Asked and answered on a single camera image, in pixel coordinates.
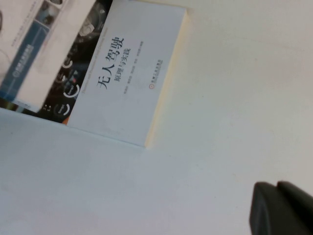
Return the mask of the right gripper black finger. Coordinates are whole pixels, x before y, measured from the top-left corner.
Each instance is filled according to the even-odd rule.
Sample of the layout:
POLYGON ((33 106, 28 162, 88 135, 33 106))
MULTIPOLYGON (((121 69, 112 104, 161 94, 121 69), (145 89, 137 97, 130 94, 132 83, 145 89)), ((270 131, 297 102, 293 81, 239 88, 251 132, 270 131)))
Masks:
POLYGON ((253 235, 311 235, 313 197, 287 182, 256 182, 249 216, 253 235))

